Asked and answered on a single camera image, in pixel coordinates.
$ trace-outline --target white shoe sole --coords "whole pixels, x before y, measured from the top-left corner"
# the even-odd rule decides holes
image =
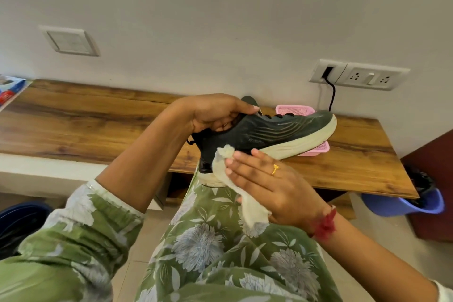
[[[278,145],[269,146],[260,149],[263,153],[273,157],[275,160],[282,160],[290,156],[305,153],[313,148],[316,148],[324,141],[326,141],[337,127],[337,118],[332,116],[330,122],[322,129],[319,129],[313,134],[307,135],[303,138],[298,138],[292,141],[280,143]],[[198,172],[198,179],[201,184],[208,187],[225,187],[225,184],[216,178],[214,173],[200,173]]]

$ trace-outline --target ring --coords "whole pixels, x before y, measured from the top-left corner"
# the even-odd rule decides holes
[[[276,164],[274,164],[274,171],[270,174],[271,176],[274,176],[275,172],[280,169],[280,167]]]

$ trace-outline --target green floral dress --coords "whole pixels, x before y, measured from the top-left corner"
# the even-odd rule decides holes
[[[274,224],[252,229],[230,188],[197,175],[156,247],[136,301],[341,301],[317,244]],[[0,301],[111,301],[144,214],[97,182],[78,188],[64,209],[0,262]]]

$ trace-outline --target pink plastic basket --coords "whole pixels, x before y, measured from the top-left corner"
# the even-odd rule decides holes
[[[294,115],[308,116],[312,113],[315,113],[314,109],[311,106],[305,105],[277,105],[275,111],[280,115],[285,113],[293,113]],[[320,153],[325,153],[330,150],[330,146],[327,141],[324,141],[322,144],[313,148],[310,151],[299,154],[299,156],[317,156]]]

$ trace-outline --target red tassel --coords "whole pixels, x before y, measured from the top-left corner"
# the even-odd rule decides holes
[[[336,231],[335,223],[333,222],[333,218],[337,214],[337,209],[332,208],[331,212],[327,214],[321,222],[316,226],[314,233],[310,235],[311,238],[315,238],[317,240],[327,240],[329,236]]]

